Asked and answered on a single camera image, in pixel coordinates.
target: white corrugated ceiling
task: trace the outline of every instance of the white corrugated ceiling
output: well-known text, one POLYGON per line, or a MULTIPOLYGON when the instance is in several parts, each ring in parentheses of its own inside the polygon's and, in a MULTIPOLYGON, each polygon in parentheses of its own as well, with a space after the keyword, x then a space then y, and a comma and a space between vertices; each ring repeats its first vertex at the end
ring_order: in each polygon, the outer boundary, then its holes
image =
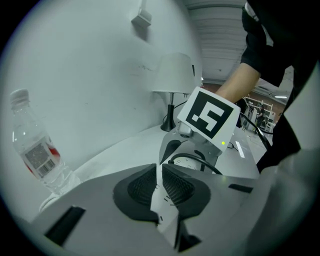
MULTIPOLYGON (((202 44, 204 82, 223 84, 239 66, 246 49, 247 33, 242 26, 245 0, 183 0, 194 21, 202 44)), ((293 69, 288 68, 279 88, 260 80, 255 91, 289 96, 293 87, 293 69)))

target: plastic bottle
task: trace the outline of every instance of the plastic bottle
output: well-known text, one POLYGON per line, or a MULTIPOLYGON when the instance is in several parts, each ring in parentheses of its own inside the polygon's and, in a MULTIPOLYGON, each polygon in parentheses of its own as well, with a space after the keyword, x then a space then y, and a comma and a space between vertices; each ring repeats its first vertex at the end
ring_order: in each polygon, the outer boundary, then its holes
POLYGON ((45 126, 31 109, 28 90, 12 92, 10 103, 13 110, 13 147, 29 171, 59 196, 79 185, 80 179, 61 159, 45 126))

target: barcode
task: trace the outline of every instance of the barcode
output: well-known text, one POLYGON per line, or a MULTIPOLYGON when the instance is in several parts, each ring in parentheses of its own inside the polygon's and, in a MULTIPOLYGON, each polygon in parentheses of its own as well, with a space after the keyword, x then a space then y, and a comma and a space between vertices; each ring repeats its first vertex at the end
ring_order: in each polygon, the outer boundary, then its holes
POLYGON ((56 164, 49 159, 42 167, 38 169, 39 173, 44 177, 46 176, 53 168, 55 168, 56 164))

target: black sleeve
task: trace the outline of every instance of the black sleeve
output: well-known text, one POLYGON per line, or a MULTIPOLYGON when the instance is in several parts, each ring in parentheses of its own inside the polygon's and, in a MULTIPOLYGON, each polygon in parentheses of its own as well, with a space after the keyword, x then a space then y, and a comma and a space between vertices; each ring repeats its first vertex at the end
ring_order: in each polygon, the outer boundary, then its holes
POLYGON ((282 82, 286 65, 279 59, 280 50, 274 46, 267 45, 266 34, 263 27, 246 10, 242 9, 242 25, 247 32, 246 49, 242 55, 241 63, 246 63, 261 73, 261 78, 274 86, 282 82))

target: table lamp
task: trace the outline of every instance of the table lamp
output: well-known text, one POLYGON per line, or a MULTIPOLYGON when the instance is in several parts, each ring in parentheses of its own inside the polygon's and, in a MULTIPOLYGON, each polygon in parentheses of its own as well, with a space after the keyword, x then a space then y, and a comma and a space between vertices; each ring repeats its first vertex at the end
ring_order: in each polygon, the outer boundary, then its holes
POLYGON ((161 57, 157 70, 154 92, 170 93, 170 102, 163 131, 169 132, 176 127, 174 122, 174 94, 191 94, 195 89, 194 66, 188 55, 180 52, 166 54, 161 57))

